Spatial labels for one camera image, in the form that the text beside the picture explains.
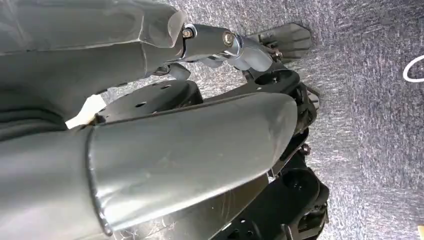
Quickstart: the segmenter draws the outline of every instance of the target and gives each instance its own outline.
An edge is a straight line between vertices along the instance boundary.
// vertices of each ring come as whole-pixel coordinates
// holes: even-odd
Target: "shiny metal tube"
[[[296,121],[290,96],[258,93],[96,127],[89,165],[104,226],[130,227],[261,176]]]
[[[265,46],[249,37],[240,35],[235,35],[230,48],[214,54],[213,58],[209,58],[208,61],[202,60],[202,62],[210,67],[214,67],[210,63],[211,59],[218,63],[227,61],[230,65],[242,71],[253,68],[258,72],[264,72],[273,64],[273,59]]]

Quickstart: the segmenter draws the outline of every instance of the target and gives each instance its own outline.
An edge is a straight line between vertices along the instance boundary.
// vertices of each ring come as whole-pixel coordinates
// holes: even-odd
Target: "black mounting plate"
[[[144,86],[118,98],[100,110],[96,119],[100,123],[109,123],[201,103],[203,99],[196,83],[168,80]]]
[[[253,77],[246,84],[221,95],[205,99],[205,102],[261,92],[290,94],[300,83],[299,75],[282,65],[277,65],[275,69],[270,69],[266,72],[256,72]]]

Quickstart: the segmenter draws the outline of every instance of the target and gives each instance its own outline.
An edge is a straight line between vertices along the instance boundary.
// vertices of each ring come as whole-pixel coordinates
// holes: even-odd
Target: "hole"
[[[141,106],[145,105],[146,103],[147,103],[147,102],[145,102],[145,101],[144,101],[144,102],[142,102],[142,103],[139,103],[139,104],[135,105],[135,107],[136,107],[136,108],[139,108],[139,107],[141,107]]]
[[[254,82],[257,85],[277,84],[281,82],[281,80],[289,78],[291,75],[292,75],[292,71],[290,70],[280,70],[280,71],[264,74],[260,76],[258,79],[256,79]]]
[[[228,240],[240,239],[240,231],[238,229],[232,231],[227,238]]]
[[[287,188],[300,192],[308,186],[307,177],[303,170],[292,170],[282,176],[282,182]]]

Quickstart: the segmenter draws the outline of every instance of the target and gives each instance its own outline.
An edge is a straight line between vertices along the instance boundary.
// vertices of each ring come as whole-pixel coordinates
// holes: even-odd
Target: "gray fabric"
[[[424,224],[424,83],[403,80],[424,54],[423,0],[169,0],[188,21],[252,34],[309,28],[315,48],[289,64],[318,89],[309,165],[330,188],[320,239],[411,240]],[[244,83],[228,65],[186,65],[204,97]],[[412,76],[424,76],[418,64]],[[111,88],[106,101],[157,81]]]

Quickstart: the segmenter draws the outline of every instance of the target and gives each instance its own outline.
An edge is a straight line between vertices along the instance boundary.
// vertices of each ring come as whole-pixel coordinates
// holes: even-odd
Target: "bolt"
[[[222,35],[222,40],[226,46],[231,47],[234,43],[234,34],[232,32],[225,31]]]
[[[310,153],[311,153],[311,147],[308,145],[308,144],[303,144],[301,147],[300,147],[300,152],[303,154],[303,155],[305,155],[305,156],[308,156]]]
[[[282,59],[282,58],[283,58],[283,53],[282,53],[282,52],[280,52],[280,51],[278,51],[278,50],[275,50],[275,52],[272,54],[272,56],[273,56],[275,59],[280,60],[280,59]]]
[[[185,39],[193,37],[193,31],[190,28],[182,30],[182,37]]]

